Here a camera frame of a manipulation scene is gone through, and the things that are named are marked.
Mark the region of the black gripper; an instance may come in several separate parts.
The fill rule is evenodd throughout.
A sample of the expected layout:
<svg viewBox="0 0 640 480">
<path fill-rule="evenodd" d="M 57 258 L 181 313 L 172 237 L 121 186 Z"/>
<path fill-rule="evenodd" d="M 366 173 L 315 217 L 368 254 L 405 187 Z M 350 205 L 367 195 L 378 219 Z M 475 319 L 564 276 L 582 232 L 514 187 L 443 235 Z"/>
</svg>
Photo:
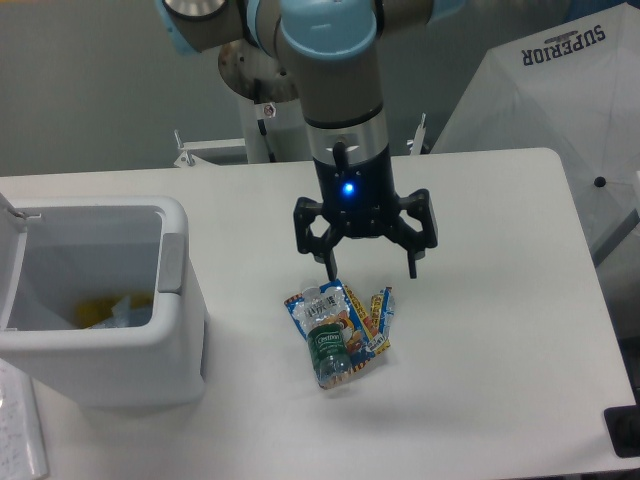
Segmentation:
<svg viewBox="0 0 640 480">
<path fill-rule="evenodd" d="M 406 197 L 395 191 L 391 156 L 377 156 L 339 172 L 335 164 L 313 160 L 322 203 L 299 197 L 293 210 L 297 250 L 323 264 L 329 280 L 338 268 L 333 249 L 348 238 L 375 238 L 387 227 L 387 238 L 406 251 L 409 277 L 416 279 L 417 262 L 438 246 L 438 227 L 430 192 L 421 188 Z M 323 215 L 329 226 L 321 236 L 312 225 Z"/>
</svg>

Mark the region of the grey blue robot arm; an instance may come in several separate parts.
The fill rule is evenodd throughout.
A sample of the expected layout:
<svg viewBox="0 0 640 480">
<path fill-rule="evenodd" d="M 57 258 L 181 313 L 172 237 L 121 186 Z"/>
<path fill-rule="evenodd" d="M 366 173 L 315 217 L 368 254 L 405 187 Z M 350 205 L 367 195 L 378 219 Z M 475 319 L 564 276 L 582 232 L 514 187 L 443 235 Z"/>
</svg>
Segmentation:
<svg viewBox="0 0 640 480">
<path fill-rule="evenodd" d="M 438 243 L 430 194 L 396 193 L 377 41 L 446 18 L 458 1 L 160 1 L 175 47 L 200 53 L 242 41 L 291 78 L 301 103 L 322 198 L 302 197 L 293 220 L 299 252 L 337 276 L 343 239 L 385 237 L 415 264 Z"/>
</svg>

